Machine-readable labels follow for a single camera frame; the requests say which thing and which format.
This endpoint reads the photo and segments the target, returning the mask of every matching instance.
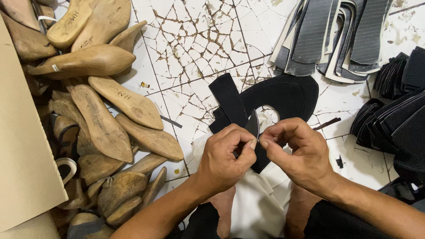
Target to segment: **white label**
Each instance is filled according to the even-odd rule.
[[[59,69],[57,68],[56,64],[52,65],[54,71],[59,71]]]

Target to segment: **cardboard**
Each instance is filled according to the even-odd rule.
[[[68,200],[12,40],[0,17],[0,232]]]
[[[49,212],[0,233],[0,239],[60,239]]]

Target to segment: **forearm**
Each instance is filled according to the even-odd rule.
[[[395,238],[425,235],[425,214],[381,192],[335,177],[334,190],[319,195]]]
[[[165,238],[197,206],[212,195],[196,174],[122,225],[111,239]]]

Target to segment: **leg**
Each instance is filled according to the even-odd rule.
[[[236,187],[233,186],[229,190],[219,193],[206,202],[210,202],[218,211],[220,219],[218,220],[217,235],[221,239],[229,237],[230,226],[232,224],[232,206],[235,197]]]
[[[292,184],[291,199],[286,214],[285,235],[289,239],[304,238],[304,228],[310,217],[310,211],[322,198]]]

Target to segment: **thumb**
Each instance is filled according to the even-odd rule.
[[[260,139],[260,144],[267,152],[267,158],[279,166],[282,170],[289,166],[292,155],[283,151],[275,141],[269,139]]]
[[[257,145],[257,140],[254,139],[252,141],[249,141],[244,145],[242,148],[242,153],[238,157],[238,161],[240,160],[244,164],[251,167],[255,161],[257,161],[257,156],[255,155],[254,148]]]

